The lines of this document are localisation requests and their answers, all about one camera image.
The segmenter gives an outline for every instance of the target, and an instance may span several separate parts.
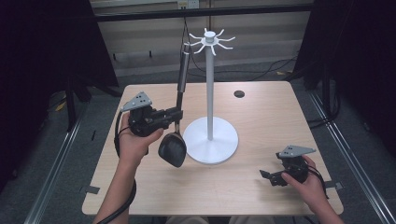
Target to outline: gray carpet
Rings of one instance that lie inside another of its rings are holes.
[[[216,71],[265,71],[269,63],[238,64],[216,68]],[[291,70],[293,63],[281,68]],[[205,73],[191,69],[191,74]],[[217,81],[248,81],[260,74],[245,72],[216,73]],[[178,72],[136,75],[119,77],[119,88],[122,92],[129,84],[145,83],[176,83]],[[284,76],[271,72],[256,80],[280,80]],[[189,75],[188,82],[204,82],[204,77]],[[293,80],[292,87],[307,119],[317,119],[315,109],[308,92],[304,89],[301,79]],[[97,89],[90,89],[92,100],[87,103],[87,111],[82,118],[78,135],[67,155],[62,172],[57,179],[48,206],[40,223],[90,223],[92,217],[81,212],[85,198],[81,188],[88,186],[98,162],[109,126],[117,111],[120,98],[109,96]],[[63,96],[55,94],[49,99],[53,105]],[[84,106],[76,100],[78,111]],[[35,197],[45,182],[50,167],[55,160],[59,148],[66,136],[67,113],[63,109],[54,111],[49,108],[49,117],[37,137],[31,154],[26,158],[19,170],[19,176],[6,185],[0,195],[0,223],[23,223],[30,211]],[[335,120],[351,149],[361,162],[363,168],[389,205],[392,213],[396,211],[396,160],[383,147],[375,133],[368,132],[363,125],[364,120],[353,106],[342,97],[340,114]],[[327,168],[336,182],[342,182],[343,189],[338,191],[345,207],[341,218],[346,223],[381,223],[374,208],[351,173],[344,157],[334,143],[325,126],[312,130]],[[130,223],[150,223],[151,217],[131,217]],[[277,224],[292,223],[291,217],[276,217]],[[297,223],[308,223],[303,217],[297,217]]]

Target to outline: person's right hand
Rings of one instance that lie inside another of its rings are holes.
[[[316,168],[315,163],[307,156],[303,155],[304,160],[309,166]],[[295,180],[292,176],[282,173],[282,178],[291,186],[293,186],[301,194],[304,202],[308,204],[312,212],[316,213],[322,206],[328,205],[323,187],[317,176],[308,172],[308,178],[302,184]]]

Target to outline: white pole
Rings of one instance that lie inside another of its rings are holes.
[[[210,46],[205,47],[206,57],[206,98],[207,98],[207,139],[213,140],[213,90],[214,90],[214,55]]]

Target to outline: wooden table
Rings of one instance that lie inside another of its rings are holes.
[[[176,84],[133,85],[125,89],[120,107],[144,91],[153,107],[166,109],[176,104]],[[245,97],[233,93],[243,91]],[[183,99],[181,132],[194,120],[206,116],[205,83],[188,83]],[[228,120],[237,130],[236,152],[226,162],[203,165],[186,157],[175,168],[158,156],[161,139],[149,147],[137,174],[137,193],[131,215],[154,216],[289,216],[312,214],[295,189],[271,186],[259,170],[283,170],[276,152],[287,145],[318,149],[289,82],[215,83],[214,116]],[[91,186],[98,194],[87,193],[82,211],[97,213],[118,157],[114,149],[115,119],[109,130]],[[173,132],[173,125],[165,133]],[[319,150],[309,154],[323,175],[331,180]],[[335,189],[328,189],[330,204],[343,212]]]

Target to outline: hand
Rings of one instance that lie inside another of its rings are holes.
[[[304,160],[309,166],[316,168],[315,163],[307,156],[303,155]],[[308,204],[312,212],[316,213],[322,206],[328,205],[326,195],[323,192],[323,187],[317,176],[308,172],[308,178],[302,184],[295,180],[292,176],[282,173],[282,178],[291,186],[293,186],[303,197],[303,200]]]
[[[147,137],[139,137],[134,135],[129,127],[130,113],[122,116],[120,130],[120,163],[135,165],[140,164],[146,155],[149,145],[157,141],[163,135],[163,129],[159,129]]]

